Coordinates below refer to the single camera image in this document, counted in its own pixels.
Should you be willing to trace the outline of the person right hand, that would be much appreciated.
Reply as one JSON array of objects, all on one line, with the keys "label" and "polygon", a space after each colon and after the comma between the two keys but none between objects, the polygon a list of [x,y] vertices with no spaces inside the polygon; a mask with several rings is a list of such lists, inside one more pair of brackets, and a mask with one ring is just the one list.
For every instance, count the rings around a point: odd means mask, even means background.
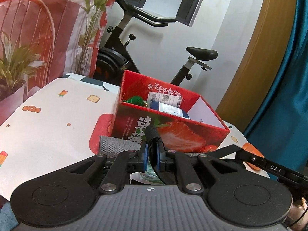
[{"label": "person right hand", "polygon": [[291,206],[288,214],[287,225],[292,230],[306,230],[307,228],[307,201],[305,198],[297,200]]}]

